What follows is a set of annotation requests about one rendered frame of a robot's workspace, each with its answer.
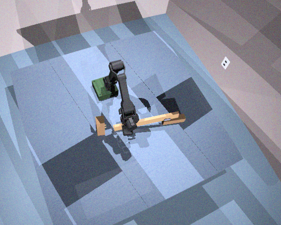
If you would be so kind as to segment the long wooden bed rail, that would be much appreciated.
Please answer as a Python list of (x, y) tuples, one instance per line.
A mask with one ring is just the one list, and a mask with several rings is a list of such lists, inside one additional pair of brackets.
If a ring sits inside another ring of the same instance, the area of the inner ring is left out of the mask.
[[(158, 116), (154, 116), (154, 117), (140, 119), (136, 123), (136, 125), (141, 126), (141, 125), (146, 125), (146, 124), (150, 124), (150, 123), (164, 121), (164, 119), (169, 119), (169, 118), (174, 119), (174, 118), (178, 118), (178, 117), (179, 117), (179, 111), (167, 113), (167, 114), (163, 114), (163, 115), (158, 115)], [(113, 125), (114, 131), (122, 130), (121, 125), (122, 125), (122, 123)]]

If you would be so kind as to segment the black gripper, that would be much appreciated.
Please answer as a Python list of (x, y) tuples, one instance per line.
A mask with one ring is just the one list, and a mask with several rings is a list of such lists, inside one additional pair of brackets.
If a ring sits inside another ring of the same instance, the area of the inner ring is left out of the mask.
[(127, 136), (127, 135), (133, 135), (133, 131), (128, 131), (125, 120), (122, 118), (122, 113), (121, 113), (121, 109), (118, 110), (119, 115), (121, 114), (120, 117), (120, 121), (122, 122), (122, 130), (123, 130), (123, 136)]

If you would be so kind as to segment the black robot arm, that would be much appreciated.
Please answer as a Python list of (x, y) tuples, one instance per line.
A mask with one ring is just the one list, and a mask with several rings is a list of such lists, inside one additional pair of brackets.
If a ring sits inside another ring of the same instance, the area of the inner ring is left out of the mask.
[[(137, 128), (136, 123), (139, 121), (139, 116), (136, 113), (134, 104), (129, 98), (125, 74), (126, 67), (123, 61), (116, 60), (109, 63), (109, 69), (109, 75), (103, 78), (105, 88), (107, 91), (115, 89), (114, 84), (116, 84), (118, 81), (122, 98), (120, 103), (122, 118), (125, 120), (128, 131), (133, 131)], [(117, 75), (121, 70), (124, 70), (124, 73)]]

